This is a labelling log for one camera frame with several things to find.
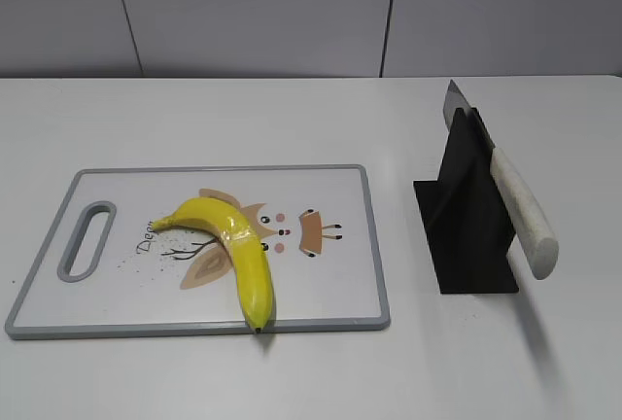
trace white marble handle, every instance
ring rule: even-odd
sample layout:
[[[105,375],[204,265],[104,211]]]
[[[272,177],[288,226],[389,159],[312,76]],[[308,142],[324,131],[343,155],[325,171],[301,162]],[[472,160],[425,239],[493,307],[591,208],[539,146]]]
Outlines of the white marble handle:
[[[500,148],[493,150],[490,173],[497,184],[516,235],[536,279],[555,267],[559,243],[534,194]]]

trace cartoon owl print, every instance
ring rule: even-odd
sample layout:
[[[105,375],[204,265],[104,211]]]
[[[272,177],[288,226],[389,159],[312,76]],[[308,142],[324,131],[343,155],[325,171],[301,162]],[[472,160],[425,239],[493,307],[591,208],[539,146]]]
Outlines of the cartoon owl print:
[[[226,201],[238,209],[258,234],[263,250],[268,254],[268,257],[271,253],[283,253],[286,246],[290,246],[288,239],[291,237],[292,231],[288,228],[279,227],[287,219],[284,213],[280,212],[270,217],[261,212],[265,203],[242,206],[234,196],[216,190],[201,189],[199,196]],[[323,226],[319,211],[307,209],[298,216],[298,221],[301,232],[298,249],[309,258],[315,258],[322,254],[324,239],[340,240],[342,238],[341,234],[328,233],[330,229],[341,229],[341,225]],[[198,246],[199,250],[209,245],[212,247],[203,254],[196,256],[181,283],[182,289],[192,289],[209,284],[233,269],[225,247],[216,238],[203,244],[193,243],[192,245]]]

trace banana tip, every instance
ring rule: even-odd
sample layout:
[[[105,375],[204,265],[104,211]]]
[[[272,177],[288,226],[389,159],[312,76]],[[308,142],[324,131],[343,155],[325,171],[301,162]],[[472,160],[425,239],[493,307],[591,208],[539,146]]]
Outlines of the banana tip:
[[[164,230],[170,227],[171,227],[170,216],[167,216],[165,218],[158,219],[157,221],[152,222],[152,230],[154,232],[160,232],[161,230]]]

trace white table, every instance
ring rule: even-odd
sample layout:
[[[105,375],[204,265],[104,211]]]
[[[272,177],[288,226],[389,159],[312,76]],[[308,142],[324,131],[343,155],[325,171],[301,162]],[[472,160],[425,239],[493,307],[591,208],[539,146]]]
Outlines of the white table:
[[[457,83],[560,239],[540,282],[515,240],[515,296],[437,289],[412,181],[438,172],[448,79],[0,81],[2,318],[79,169],[356,162],[393,320],[269,348],[1,333],[0,418],[622,418],[622,80]]]

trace gray cutting board rim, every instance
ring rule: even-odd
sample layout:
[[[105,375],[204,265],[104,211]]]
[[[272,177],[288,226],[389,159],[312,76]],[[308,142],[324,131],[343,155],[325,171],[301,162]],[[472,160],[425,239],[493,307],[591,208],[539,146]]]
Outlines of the gray cutting board rim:
[[[307,318],[278,319],[265,329],[265,333],[295,332],[344,332],[344,331],[376,331],[390,325],[389,304],[385,289],[380,252],[378,248],[375,221],[371,205],[367,175],[363,166],[358,164],[314,164],[314,165],[263,165],[263,166],[226,166],[226,167],[158,167],[158,168],[111,168],[85,169],[79,171],[65,195],[44,243],[32,264],[25,282],[17,295],[13,308],[7,318],[5,330],[13,339],[55,339],[55,338],[88,338],[88,337],[133,337],[133,336],[164,336],[164,335],[199,335],[199,334],[235,334],[250,333],[250,329],[242,320],[236,321],[186,321],[170,323],[144,324],[81,324],[61,326],[20,326],[16,324],[17,316],[28,298],[32,283],[37,276],[56,230],[63,219],[76,188],[86,175],[90,174],[136,174],[136,173],[188,173],[188,172],[265,172],[265,171],[356,171],[360,175],[363,195],[364,214],[369,239],[370,254],[373,259],[375,287],[378,297],[379,314],[373,316],[355,316],[338,318]]]

